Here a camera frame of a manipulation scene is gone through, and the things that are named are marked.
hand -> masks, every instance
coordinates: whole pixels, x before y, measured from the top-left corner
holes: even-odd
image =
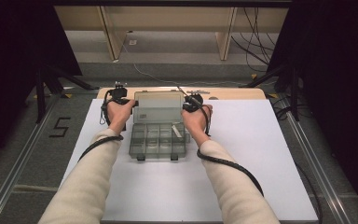
[[[213,113],[212,105],[203,105],[205,113],[208,116],[208,120],[211,120],[211,115]],[[204,114],[200,109],[193,113],[189,113],[185,110],[182,111],[183,122],[185,127],[196,140],[197,145],[200,147],[202,143],[209,140],[209,136],[204,132],[207,125]]]
[[[120,134],[126,121],[130,118],[131,110],[134,105],[134,100],[129,100],[124,105],[109,102],[107,104],[107,117],[110,120],[109,129],[113,130],[116,134]]]

clear plastic box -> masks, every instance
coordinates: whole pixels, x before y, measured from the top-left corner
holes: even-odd
[[[137,91],[133,108],[130,155],[138,161],[186,156],[186,132],[180,91]]]

sweater sleeve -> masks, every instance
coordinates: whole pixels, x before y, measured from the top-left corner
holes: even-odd
[[[92,143],[116,136],[106,129]],[[39,223],[100,223],[109,193],[109,178],[116,161],[119,141],[109,141],[90,151],[75,166],[51,200]]]
[[[204,142],[200,151],[207,156],[234,161],[222,146],[212,140]],[[279,223],[248,175],[223,164],[210,161],[202,161],[202,164],[216,193],[224,223]]]

white table surface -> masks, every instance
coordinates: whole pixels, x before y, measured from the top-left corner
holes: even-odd
[[[102,99],[92,101],[62,181],[98,131]],[[316,222],[268,100],[205,101],[213,105],[210,135],[259,181],[280,221]],[[193,139],[179,161],[137,161],[129,155],[132,117],[111,175],[103,220],[215,222],[221,211]]]

box lid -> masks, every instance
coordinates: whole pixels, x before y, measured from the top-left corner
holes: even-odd
[[[180,91],[137,91],[134,123],[182,122],[183,93]]]

